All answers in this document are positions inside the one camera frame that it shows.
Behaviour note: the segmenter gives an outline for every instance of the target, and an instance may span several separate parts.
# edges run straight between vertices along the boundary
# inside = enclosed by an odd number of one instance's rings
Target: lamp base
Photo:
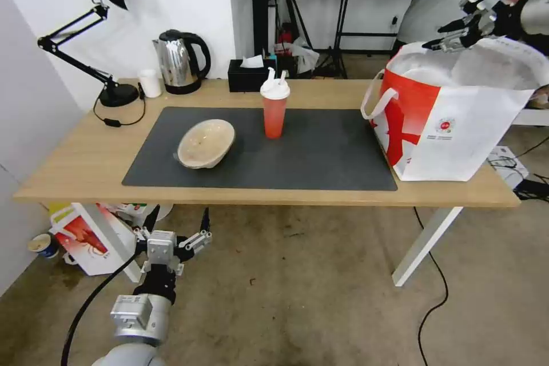
[[[105,107],[120,107],[130,104],[139,97],[139,92],[132,85],[108,85],[99,95],[99,101]]]

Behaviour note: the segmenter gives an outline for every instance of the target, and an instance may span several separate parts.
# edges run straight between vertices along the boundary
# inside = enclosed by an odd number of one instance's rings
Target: black tissue box
[[[242,60],[231,60],[229,64],[229,91],[259,92],[261,85],[269,76],[269,67],[276,71],[276,61],[263,59],[263,67],[248,69],[240,67]]]

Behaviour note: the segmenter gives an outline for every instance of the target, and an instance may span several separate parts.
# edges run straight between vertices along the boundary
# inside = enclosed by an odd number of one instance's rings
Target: kettle handle
[[[187,52],[190,56],[190,64],[191,64],[191,70],[197,72],[197,77],[199,79],[204,79],[208,75],[208,72],[210,71],[210,68],[212,67],[212,58],[210,56],[210,50],[208,49],[208,46],[206,45],[206,42],[202,40],[202,38],[195,33],[181,33],[183,37],[183,43],[185,44],[185,47],[187,48]],[[200,49],[202,50],[202,53],[204,54],[204,58],[206,59],[206,65],[202,70],[198,70],[198,63],[196,60],[196,54],[191,46],[191,44],[196,44],[200,46]]]

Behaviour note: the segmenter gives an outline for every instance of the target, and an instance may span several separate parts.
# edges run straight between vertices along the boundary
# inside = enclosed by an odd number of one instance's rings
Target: wooden table
[[[369,80],[293,80],[289,108],[359,109]],[[468,182],[403,182],[395,177],[395,192],[341,190],[272,190],[166,188],[122,186],[121,182],[160,112],[167,106],[260,108],[258,93],[229,93],[225,80],[208,80],[199,91],[174,96],[164,93],[147,100],[141,122],[119,129],[105,126],[88,113],[47,161],[15,194],[18,200],[70,201],[82,211],[95,212],[95,202],[176,204],[321,205],[321,206],[434,206],[440,208],[425,226],[393,274],[401,286],[464,206],[507,208],[520,201],[488,165]],[[98,108],[102,117],[130,122],[139,117],[142,102],[124,108]],[[129,252],[116,234],[101,222],[100,240],[121,259]],[[134,280],[136,267],[126,271]]]

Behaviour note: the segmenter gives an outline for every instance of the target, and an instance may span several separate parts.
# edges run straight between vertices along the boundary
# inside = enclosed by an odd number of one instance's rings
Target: electronic device
[[[108,74],[104,71],[95,69],[93,67],[87,66],[84,63],[76,60],[74,57],[67,55],[66,53],[60,51],[60,46],[71,40],[72,38],[78,36],[84,31],[91,29],[93,26],[101,23],[104,20],[107,20],[107,15],[109,7],[103,3],[103,0],[91,0],[96,6],[93,7],[87,13],[81,15],[77,19],[71,21],[60,29],[50,33],[46,36],[43,36],[38,39],[38,47],[46,50],[49,53],[52,53],[54,56],[60,58],[61,60],[66,61],[68,64],[76,67],[77,69],[82,70],[85,73],[88,73],[90,76],[98,79],[103,83],[103,90],[99,95],[98,99],[101,101],[103,106],[107,107],[119,107],[127,105],[139,97],[139,92],[135,86],[129,84],[120,84],[113,80],[113,75]],[[111,3],[117,5],[118,7],[127,10],[128,9],[128,0],[109,0]],[[87,26],[75,30],[68,31],[68,29],[75,24],[81,22],[91,15],[96,15],[98,19],[89,23]],[[109,126],[119,127],[120,122],[116,120],[113,121],[113,124],[105,124]]]
[[[200,47],[206,59],[206,65],[202,70],[198,68],[193,44]],[[193,33],[168,30],[153,40],[153,45],[166,91],[173,94],[188,94],[198,90],[212,65],[206,42]]]

